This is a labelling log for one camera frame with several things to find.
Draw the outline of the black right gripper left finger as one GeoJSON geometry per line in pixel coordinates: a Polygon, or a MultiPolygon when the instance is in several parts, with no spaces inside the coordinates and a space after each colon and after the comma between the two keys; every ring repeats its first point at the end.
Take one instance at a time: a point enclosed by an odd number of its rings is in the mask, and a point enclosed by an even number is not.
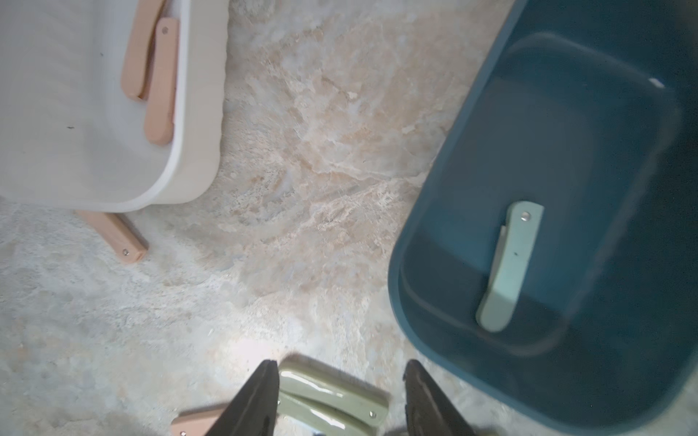
{"type": "Polygon", "coordinates": [[[272,436],[279,385],[277,361],[262,361],[205,435],[272,436]]]}

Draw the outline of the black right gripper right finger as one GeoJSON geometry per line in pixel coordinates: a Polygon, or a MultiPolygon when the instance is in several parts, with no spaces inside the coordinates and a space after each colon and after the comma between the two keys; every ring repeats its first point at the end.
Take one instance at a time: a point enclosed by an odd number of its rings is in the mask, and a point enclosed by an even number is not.
{"type": "Polygon", "coordinates": [[[456,410],[420,361],[407,363],[403,380],[409,435],[476,436],[473,427],[456,410]]]}

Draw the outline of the mint knife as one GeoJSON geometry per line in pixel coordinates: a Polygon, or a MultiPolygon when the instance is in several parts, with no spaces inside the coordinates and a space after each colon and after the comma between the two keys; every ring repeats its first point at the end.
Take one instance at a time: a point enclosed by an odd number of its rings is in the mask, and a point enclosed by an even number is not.
{"type": "Polygon", "coordinates": [[[485,295],[476,321],[487,332],[509,325],[534,252],[545,207],[529,201],[512,203],[500,228],[485,295]]]}

